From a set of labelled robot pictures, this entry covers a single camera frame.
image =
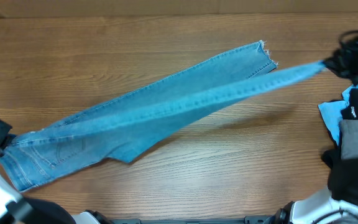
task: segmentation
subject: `denim pant leg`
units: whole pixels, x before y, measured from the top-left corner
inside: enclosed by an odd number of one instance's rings
[[[256,42],[219,54],[120,98],[18,136],[0,158],[18,190],[28,190],[110,157],[130,162],[156,142],[221,108],[302,81],[321,62],[276,68]]]

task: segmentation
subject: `wooden table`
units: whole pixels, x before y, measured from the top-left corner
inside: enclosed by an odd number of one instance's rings
[[[37,130],[260,39],[278,69],[312,62],[351,29],[358,13],[0,19],[0,118]],[[104,161],[26,195],[111,218],[273,214],[326,185],[319,154],[333,144],[317,105],[349,85],[322,73],[218,111],[132,164]]]

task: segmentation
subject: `blue denim jeans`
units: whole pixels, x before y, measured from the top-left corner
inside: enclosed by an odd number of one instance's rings
[[[16,137],[0,163],[25,191],[104,158],[130,162],[217,110],[319,73],[315,62],[270,73],[263,42],[238,47],[40,131]]]

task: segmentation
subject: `beige wall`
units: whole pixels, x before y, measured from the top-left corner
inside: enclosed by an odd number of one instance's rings
[[[356,0],[0,0],[0,17],[358,12]]]

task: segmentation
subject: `light blue garment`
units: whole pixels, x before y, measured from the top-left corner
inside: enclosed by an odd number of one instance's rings
[[[192,122],[250,96],[310,78],[324,65],[315,62],[267,74],[274,68],[262,41],[224,52],[18,136],[0,163],[16,188],[24,191],[107,157],[130,162]]]
[[[321,117],[323,117],[323,121],[326,124],[328,131],[331,133],[336,145],[339,145],[339,136],[341,133],[339,130],[339,122],[342,121],[341,110],[349,106],[350,92],[353,88],[358,88],[358,85],[352,85],[342,92],[344,100],[331,103],[321,103],[318,105]]]

